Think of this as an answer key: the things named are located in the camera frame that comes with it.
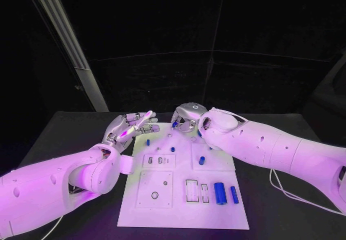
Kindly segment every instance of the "blue cylinder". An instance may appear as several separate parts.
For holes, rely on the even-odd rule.
[[[199,165],[204,165],[204,164],[205,164],[205,160],[207,160],[207,158],[202,156],[201,159],[199,159],[199,162],[198,162]]]
[[[238,200],[238,195],[237,195],[237,188],[235,186],[231,187],[231,192],[232,192],[232,201],[235,204],[240,203],[240,200]]]
[[[225,185],[222,182],[217,182],[214,184],[215,189],[215,197],[217,197],[217,204],[225,205],[228,204],[227,192],[225,192]]]

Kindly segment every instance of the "white cable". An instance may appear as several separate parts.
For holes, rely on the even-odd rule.
[[[55,230],[55,228],[57,228],[57,226],[58,226],[58,224],[59,224],[62,218],[64,218],[64,216],[61,216],[61,218],[59,218],[57,224],[55,224],[54,227],[52,227],[52,230],[49,231],[49,233],[45,235],[45,237],[44,237],[41,240],[46,239],[46,237],[49,236],[51,232]]]
[[[276,186],[274,183],[273,183],[273,172],[274,172],[274,174],[276,174],[276,179],[277,179],[277,182],[279,182],[280,187]],[[293,193],[290,193],[289,191],[286,191],[284,188],[283,188],[281,182],[280,182],[280,177],[279,177],[277,172],[276,172],[274,169],[270,170],[269,180],[270,180],[271,185],[273,185],[279,190],[283,191],[283,194],[284,194],[290,199],[294,199],[294,200],[302,201],[303,203],[312,204],[313,206],[322,208],[323,210],[332,212],[333,214],[341,214],[341,215],[346,216],[342,212],[335,211],[335,210],[332,210],[332,209],[329,209],[329,208],[318,205],[316,203],[307,201],[306,199],[303,199],[302,197],[296,196]]]

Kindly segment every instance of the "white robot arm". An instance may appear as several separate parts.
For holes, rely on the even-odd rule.
[[[339,178],[346,166],[346,148],[293,136],[225,110],[212,108],[208,111],[196,103],[185,103],[176,108],[172,123],[183,132],[198,126],[211,148],[307,181],[346,214],[346,177]]]
[[[0,239],[22,234],[108,193],[120,173],[133,173],[133,157],[120,153],[133,136],[159,132],[156,113],[133,113],[111,122],[101,144],[0,177]]]

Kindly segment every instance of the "table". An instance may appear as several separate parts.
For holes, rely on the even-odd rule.
[[[101,142],[107,126],[120,114],[124,113],[57,112],[21,167],[85,151]],[[169,122],[172,114],[159,113],[159,121]],[[243,116],[302,138],[319,141],[300,114],[243,114]],[[133,147],[134,143],[124,151],[126,155],[132,155]],[[46,239],[335,240],[346,238],[345,216],[329,213],[286,197],[283,192],[271,186],[267,168],[250,165],[237,158],[234,164],[250,230],[117,227],[127,182],[127,176],[121,174],[111,192],[87,202],[64,216]],[[283,172],[279,172],[279,176],[287,191],[309,201],[336,209],[329,199],[309,183]],[[10,239],[41,239],[55,222]]]

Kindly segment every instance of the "circular hole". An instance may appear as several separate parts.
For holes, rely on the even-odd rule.
[[[159,198],[159,193],[158,193],[158,191],[155,191],[155,192],[152,193],[152,198],[153,198],[153,199],[158,199],[158,198]]]

